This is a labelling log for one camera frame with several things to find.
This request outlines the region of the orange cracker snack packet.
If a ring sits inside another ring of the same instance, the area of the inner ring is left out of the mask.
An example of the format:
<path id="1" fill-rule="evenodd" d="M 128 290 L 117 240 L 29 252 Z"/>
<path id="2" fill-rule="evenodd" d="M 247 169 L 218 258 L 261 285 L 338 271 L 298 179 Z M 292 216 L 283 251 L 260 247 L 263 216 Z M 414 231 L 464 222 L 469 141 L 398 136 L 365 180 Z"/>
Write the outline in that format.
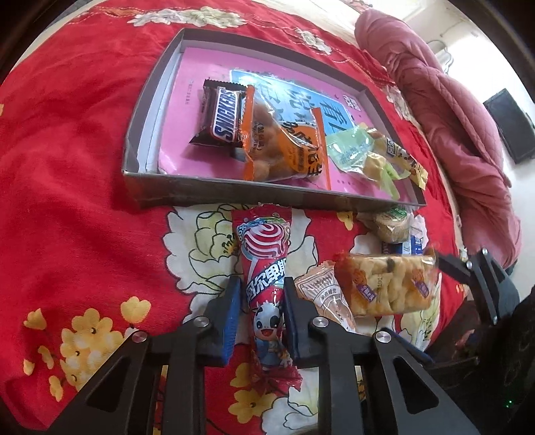
<path id="1" fill-rule="evenodd" d="M 361 255 L 335 258 L 335 278 L 355 316 L 401 315 L 430 307 L 436 293 L 436 257 Z"/>

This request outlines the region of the red lollipop cone packet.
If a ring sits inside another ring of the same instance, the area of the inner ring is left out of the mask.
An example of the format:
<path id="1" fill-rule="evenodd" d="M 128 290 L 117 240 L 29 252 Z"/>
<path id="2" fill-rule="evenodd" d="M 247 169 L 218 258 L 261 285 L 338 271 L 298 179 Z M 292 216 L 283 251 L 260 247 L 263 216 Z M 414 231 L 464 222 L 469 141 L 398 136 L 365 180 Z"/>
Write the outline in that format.
<path id="1" fill-rule="evenodd" d="M 251 348 L 251 380 L 266 393 L 287 393 L 302 378 L 285 346 L 285 278 L 291 209 L 272 204 L 232 213 L 242 268 Z"/>

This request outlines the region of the orange peanut snack bag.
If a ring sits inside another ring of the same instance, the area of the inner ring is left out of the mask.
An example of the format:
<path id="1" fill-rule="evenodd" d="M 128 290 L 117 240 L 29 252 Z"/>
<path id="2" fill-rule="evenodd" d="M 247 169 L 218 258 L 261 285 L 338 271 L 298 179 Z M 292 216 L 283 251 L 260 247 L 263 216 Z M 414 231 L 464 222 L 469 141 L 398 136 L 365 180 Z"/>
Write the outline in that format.
<path id="1" fill-rule="evenodd" d="M 296 179 L 316 189 L 331 189 L 320 109 L 308 110 L 303 120 L 283 119 L 254 86 L 248 85 L 239 132 L 245 156 L 242 178 L 246 181 Z"/>

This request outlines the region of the green and yellow candy packet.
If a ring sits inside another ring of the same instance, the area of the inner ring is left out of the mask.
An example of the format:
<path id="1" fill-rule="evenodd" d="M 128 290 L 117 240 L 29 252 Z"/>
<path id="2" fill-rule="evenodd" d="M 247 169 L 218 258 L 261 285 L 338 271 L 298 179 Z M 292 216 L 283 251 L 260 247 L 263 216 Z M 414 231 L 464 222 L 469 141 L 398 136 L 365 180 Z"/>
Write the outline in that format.
<path id="1" fill-rule="evenodd" d="M 361 123 L 352 129 L 327 135 L 327 155 L 341 172 L 363 176 L 373 181 L 392 200 L 399 200 L 400 193 L 395 182 L 408 178 L 409 172 L 398 172 L 387 157 L 375 150 L 372 132 L 376 129 Z"/>

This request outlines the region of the clear brown biscuit packet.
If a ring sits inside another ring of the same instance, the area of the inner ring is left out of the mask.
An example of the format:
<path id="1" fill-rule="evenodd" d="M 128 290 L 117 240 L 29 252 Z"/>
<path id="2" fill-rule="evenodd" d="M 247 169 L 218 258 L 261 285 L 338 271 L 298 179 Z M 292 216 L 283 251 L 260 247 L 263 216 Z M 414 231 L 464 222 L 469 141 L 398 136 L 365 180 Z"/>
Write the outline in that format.
<path id="1" fill-rule="evenodd" d="M 311 268 L 295 280 L 298 296 L 312 302 L 320 316 L 341 325 L 345 331 L 356 333 L 354 315 L 335 277 L 335 263 L 325 261 Z"/>

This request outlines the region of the blue wrapped candy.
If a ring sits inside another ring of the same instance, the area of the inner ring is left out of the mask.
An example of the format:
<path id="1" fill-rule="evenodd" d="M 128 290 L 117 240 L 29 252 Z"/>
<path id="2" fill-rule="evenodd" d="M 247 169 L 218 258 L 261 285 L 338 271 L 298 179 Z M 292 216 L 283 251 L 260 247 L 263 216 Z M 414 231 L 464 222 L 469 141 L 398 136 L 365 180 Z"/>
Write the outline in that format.
<path id="1" fill-rule="evenodd" d="M 386 255 L 420 256 L 424 250 L 424 239 L 410 236 L 402 243 L 382 242 L 382 253 Z"/>

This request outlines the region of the red floral blanket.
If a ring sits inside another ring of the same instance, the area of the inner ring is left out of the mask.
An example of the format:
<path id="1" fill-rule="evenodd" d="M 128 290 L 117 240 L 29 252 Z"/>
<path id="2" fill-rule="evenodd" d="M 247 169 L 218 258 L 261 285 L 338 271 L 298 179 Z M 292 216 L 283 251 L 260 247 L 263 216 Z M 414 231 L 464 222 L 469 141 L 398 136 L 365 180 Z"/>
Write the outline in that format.
<path id="1" fill-rule="evenodd" d="M 45 430 L 136 329 L 174 330 L 238 270 L 231 204 L 142 209 L 121 174 L 124 137 L 154 64 L 184 28 L 282 45 L 372 88 L 429 172 L 423 217 L 457 249 L 433 153 L 354 40 L 255 1 L 104 1 L 60 27 L 1 87 L 1 396 Z"/>

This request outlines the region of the round cake green label packet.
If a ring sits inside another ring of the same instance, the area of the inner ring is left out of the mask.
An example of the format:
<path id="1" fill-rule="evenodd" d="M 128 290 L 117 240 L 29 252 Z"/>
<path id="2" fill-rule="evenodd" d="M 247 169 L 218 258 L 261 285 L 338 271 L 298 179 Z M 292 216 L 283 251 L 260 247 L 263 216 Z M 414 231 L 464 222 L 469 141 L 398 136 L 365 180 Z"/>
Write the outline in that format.
<path id="1" fill-rule="evenodd" d="M 356 219 L 387 244 L 405 242 L 410 236 L 413 213 L 401 206 L 382 212 L 359 212 Z"/>

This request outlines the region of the grey cardboard tray box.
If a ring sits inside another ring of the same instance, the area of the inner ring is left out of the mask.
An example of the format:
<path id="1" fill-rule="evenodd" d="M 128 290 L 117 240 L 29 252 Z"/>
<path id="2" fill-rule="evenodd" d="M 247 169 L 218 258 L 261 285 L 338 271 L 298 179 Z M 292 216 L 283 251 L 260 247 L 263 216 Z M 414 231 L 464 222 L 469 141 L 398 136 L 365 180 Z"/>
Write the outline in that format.
<path id="1" fill-rule="evenodd" d="M 413 166 L 369 85 L 280 45 L 184 29 L 141 91 L 121 171 L 146 206 L 373 211 L 424 205 Z"/>

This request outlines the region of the Snickers chocolate bar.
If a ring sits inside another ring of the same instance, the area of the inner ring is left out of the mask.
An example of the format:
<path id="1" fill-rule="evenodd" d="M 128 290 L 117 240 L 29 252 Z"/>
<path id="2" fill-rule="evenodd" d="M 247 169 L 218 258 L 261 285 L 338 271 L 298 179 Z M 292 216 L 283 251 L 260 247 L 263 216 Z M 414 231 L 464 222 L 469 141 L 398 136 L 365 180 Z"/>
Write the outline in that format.
<path id="1" fill-rule="evenodd" d="M 190 143 L 199 146 L 240 148 L 239 127 L 247 88 L 234 82 L 206 79 L 198 131 Z"/>

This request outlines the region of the yellow cartoon snack packet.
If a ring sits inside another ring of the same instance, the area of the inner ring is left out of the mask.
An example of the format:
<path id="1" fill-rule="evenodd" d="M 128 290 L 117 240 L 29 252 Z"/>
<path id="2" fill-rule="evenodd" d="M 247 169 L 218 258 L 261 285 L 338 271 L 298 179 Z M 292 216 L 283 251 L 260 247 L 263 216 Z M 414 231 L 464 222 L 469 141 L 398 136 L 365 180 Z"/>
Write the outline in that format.
<path id="1" fill-rule="evenodd" d="M 375 128 L 366 133 L 373 139 L 373 151 L 385 157 L 390 163 L 408 173 L 408 177 L 421 190 L 426 189 L 428 181 L 427 170 L 401 145 L 383 135 Z"/>

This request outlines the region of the pink and blue book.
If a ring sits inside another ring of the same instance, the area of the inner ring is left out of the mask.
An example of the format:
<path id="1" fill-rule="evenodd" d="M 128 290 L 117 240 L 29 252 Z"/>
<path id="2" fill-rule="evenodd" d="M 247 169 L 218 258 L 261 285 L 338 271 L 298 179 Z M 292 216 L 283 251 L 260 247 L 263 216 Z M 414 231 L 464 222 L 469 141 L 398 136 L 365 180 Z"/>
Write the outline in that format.
<path id="1" fill-rule="evenodd" d="M 160 128 L 159 172 L 410 202 L 413 183 L 373 148 L 362 94 L 243 54 L 187 48 Z"/>

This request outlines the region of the pink quilted comforter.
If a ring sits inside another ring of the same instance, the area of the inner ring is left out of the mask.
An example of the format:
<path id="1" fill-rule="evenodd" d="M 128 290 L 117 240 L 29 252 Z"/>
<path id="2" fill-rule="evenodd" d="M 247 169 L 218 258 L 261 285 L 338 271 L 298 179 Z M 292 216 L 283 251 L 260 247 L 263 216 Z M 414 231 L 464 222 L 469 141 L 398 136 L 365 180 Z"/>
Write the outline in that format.
<path id="1" fill-rule="evenodd" d="M 521 252 L 521 221 L 503 171 L 502 140 L 480 101 L 443 72 L 433 51 L 405 22 L 369 9 L 354 35 L 386 68 L 449 179 L 470 253 L 482 248 L 507 268 Z"/>

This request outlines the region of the black television monitor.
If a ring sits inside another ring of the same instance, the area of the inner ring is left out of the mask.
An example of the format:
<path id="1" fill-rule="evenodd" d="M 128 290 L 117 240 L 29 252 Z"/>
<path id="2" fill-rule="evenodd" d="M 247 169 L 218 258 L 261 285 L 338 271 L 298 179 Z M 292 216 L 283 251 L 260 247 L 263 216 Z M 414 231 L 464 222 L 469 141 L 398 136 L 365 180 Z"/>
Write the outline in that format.
<path id="1" fill-rule="evenodd" d="M 493 117 L 502 142 L 515 164 L 534 158 L 534 124 L 521 110 L 512 95 L 502 89 L 484 101 L 483 105 Z"/>

